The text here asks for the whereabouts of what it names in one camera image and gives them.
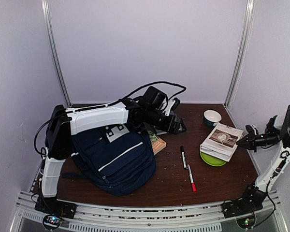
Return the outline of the white coffee cover notebook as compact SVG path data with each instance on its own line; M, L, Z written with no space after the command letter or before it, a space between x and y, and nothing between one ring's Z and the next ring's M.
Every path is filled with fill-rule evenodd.
M218 123L201 143L200 151L229 162L238 147L236 142L242 138L243 132L243 130Z

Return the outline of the navy blue backpack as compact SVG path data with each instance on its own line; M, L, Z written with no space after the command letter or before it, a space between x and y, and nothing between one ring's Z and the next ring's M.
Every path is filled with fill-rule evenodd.
M80 174L62 178L89 179L98 188L124 196L143 186L156 170L155 156L145 125L127 123L90 129L72 136L72 160Z

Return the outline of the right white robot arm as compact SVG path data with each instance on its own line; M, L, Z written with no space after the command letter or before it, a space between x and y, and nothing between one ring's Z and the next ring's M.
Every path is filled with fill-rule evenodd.
M263 202L290 162L290 105L284 119L274 116L269 120L265 133L259 134L252 125L246 125L246 130L248 134L236 142L239 147L254 152L257 152L258 147L271 148L274 145L279 145L279 148L266 171L246 188L243 199L239 201L238 209L245 214Z

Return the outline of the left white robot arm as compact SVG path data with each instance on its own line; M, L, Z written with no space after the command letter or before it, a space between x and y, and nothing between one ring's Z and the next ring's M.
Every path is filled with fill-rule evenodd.
M164 106L163 100L138 97L92 107L56 106L47 123L41 207L50 215L60 210L53 197L68 157L86 178L114 196L143 186L156 169L145 125L171 134L185 132L183 120L174 113L179 103L173 99Z

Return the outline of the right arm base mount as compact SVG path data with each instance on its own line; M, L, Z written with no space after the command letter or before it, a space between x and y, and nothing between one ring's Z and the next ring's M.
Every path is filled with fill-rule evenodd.
M223 215L225 218L242 216L249 213L254 215L256 211L263 209L262 203L266 196L267 194L263 191L255 189L247 190L239 199L222 203ZM252 219L239 218L237 223L242 229L246 229L252 227L252 223L255 223L255 221L256 217L253 216Z

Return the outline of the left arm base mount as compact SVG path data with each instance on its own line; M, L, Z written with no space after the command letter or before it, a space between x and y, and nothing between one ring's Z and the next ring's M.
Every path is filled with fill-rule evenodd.
M77 205L58 201L56 197L46 198L39 195L34 209L46 214L42 219L42 225L45 229L53 231L58 229L65 219L74 219Z

